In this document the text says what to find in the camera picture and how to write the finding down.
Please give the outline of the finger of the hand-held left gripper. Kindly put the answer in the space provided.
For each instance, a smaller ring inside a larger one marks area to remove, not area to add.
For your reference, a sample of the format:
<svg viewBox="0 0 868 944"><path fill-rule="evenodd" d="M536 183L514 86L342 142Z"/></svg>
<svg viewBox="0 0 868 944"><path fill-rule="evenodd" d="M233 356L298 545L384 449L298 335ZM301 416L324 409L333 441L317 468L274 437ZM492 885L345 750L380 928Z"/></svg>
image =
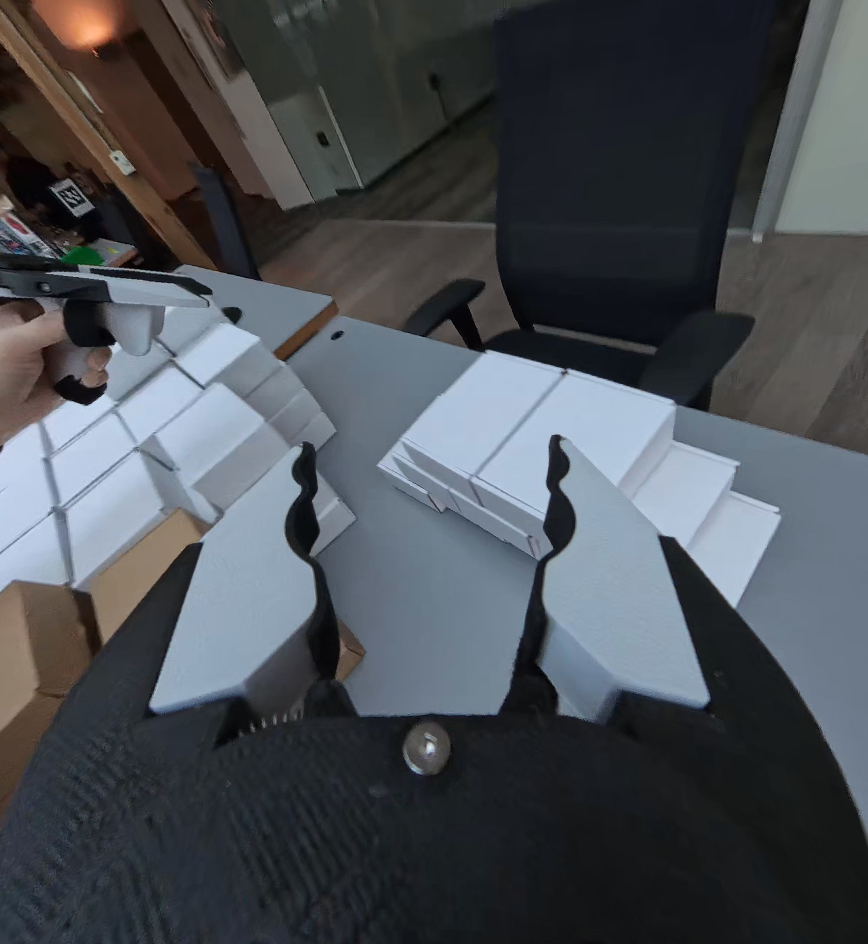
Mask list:
<svg viewBox="0 0 868 944"><path fill-rule="evenodd" d="M159 273L143 269L124 269L121 267L94 266L93 274L113 279L134 279L138 281L155 282L164 285L175 285L191 294L211 294L212 289L200 281L176 273Z"/></svg>
<svg viewBox="0 0 868 944"><path fill-rule="evenodd" d="M210 307L212 291L204 284L108 284L105 329L129 355L149 353L163 331L168 309Z"/></svg>

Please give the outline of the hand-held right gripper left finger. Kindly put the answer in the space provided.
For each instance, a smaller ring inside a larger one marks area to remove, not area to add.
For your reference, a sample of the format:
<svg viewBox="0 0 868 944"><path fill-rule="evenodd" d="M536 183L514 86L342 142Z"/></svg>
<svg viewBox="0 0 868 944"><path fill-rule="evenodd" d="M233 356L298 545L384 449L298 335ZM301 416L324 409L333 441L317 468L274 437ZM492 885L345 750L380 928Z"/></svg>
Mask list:
<svg viewBox="0 0 868 944"><path fill-rule="evenodd" d="M238 699L279 720L312 684L337 679L339 625L312 553L316 458L309 442L292 447L202 539L154 714Z"/></svg>

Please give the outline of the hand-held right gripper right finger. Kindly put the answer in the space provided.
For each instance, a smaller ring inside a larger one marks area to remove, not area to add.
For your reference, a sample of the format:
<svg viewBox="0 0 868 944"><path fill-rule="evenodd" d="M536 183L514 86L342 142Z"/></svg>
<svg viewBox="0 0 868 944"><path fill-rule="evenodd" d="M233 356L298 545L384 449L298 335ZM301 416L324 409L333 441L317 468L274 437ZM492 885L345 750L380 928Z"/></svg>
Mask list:
<svg viewBox="0 0 868 944"><path fill-rule="evenodd" d="M702 710L710 693L662 537L568 439L548 446L538 562L505 714L604 723L624 695Z"/></svg>

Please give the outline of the stack of white cardboard boxes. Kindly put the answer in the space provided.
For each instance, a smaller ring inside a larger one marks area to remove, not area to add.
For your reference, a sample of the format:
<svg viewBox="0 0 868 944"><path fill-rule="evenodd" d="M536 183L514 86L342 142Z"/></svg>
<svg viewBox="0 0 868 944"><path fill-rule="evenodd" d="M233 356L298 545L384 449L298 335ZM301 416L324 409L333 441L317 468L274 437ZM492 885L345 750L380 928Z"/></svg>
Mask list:
<svg viewBox="0 0 868 944"><path fill-rule="evenodd" d="M172 309L144 356L115 346L91 405L65 401L0 453L0 595L86 591L182 514L214 525L292 447L335 425L298 375L228 317Z"/></svg>

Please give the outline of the pile of small white boxes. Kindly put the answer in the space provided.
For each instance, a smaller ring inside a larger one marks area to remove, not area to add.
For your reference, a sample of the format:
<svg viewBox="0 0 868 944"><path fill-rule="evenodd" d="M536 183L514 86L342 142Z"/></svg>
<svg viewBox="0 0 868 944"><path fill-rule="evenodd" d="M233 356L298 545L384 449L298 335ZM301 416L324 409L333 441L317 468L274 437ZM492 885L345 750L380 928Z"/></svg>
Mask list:
<svg viewBox="0 0 868 944"><path fill-rule="evenodd" d="M438 395L378 462L396 488L534 560L550 550L548 444L560 435L737 606L781 523L734 491L739 462L676 440L669 399L490 352Z"/></svg>

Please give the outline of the wooden beam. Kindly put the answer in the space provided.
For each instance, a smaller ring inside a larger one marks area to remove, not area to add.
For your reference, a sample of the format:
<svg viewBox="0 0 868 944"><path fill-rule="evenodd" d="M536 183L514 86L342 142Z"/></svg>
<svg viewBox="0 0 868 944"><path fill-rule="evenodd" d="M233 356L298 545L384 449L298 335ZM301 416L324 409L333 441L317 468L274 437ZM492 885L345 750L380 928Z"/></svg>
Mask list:
<svg viewBox="0 0 868 944"><path fill-rule="evenodd" d="M121 152L109 124L97 115L14 2L0 2L0 44L58 117L86 149L98 170L125 196L179 262L215 269L212 259L143 175L125 173L113 157Z"/></svg>

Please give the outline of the black white printed marker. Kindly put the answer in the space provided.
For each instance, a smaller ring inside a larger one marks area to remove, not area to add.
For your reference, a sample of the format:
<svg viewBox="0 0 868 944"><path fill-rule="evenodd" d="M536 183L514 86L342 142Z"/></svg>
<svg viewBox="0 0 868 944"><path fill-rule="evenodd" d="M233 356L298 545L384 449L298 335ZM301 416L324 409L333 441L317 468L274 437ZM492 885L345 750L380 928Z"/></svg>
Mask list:
<svg viewBox="0 0 868 944"><path fill-rule="evenodd" d="M83 218L96 210L92 200L72 178L60 179L51 184L48 190L73 218Z"/></svg>

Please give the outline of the stack of brown cardboard boxes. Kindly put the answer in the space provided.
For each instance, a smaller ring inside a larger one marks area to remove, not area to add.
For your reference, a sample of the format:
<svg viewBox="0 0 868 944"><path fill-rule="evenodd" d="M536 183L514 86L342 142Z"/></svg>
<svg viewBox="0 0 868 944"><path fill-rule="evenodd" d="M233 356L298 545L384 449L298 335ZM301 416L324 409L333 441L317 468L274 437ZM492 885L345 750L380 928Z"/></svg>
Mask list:
<svg viewBox="0 0 868 944"><path fill-rule="evenodd" d="M187 513L175 513L95 578L91 595L18 582L0 593L0 821L93 650L109 642L202 531Z"/></svg>

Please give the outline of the black office chair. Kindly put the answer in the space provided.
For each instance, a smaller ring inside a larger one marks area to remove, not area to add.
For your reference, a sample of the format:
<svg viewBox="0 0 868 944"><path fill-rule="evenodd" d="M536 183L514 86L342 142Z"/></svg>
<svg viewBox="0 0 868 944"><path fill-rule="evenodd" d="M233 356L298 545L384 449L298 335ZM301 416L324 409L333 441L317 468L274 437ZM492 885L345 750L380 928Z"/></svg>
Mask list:
<svg viewBox="0 0 868 944"><path fill-rule="evenodd" d="M495 256L516 329L483 340L484 282L404 330L571 368L707 411L755 320L716 308L776 2L567 1L494 22Z"/></svg>

